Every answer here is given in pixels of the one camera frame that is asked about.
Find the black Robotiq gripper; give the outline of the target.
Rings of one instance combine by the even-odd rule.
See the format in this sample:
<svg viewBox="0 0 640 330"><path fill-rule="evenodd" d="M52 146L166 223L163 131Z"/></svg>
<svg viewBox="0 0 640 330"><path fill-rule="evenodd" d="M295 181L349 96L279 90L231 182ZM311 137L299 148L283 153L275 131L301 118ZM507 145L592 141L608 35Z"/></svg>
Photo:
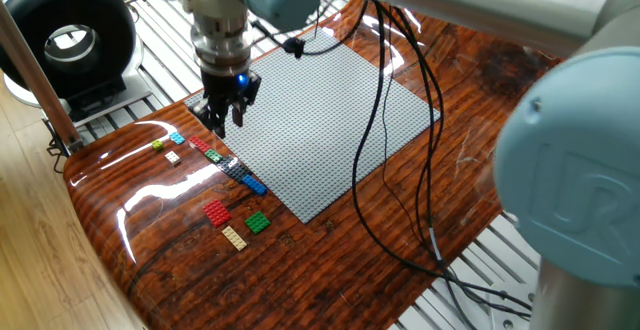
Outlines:
<svg viewBox="0 0 640 330"><path fill-rule="evenodd" d="M201 71L205 99L192 106L192 113L219 138L225 137L225 115L216 111L232 105L233 122L242 127L247 108L255 103L261 77L252 71L236 75L213 75Z"/></svg>

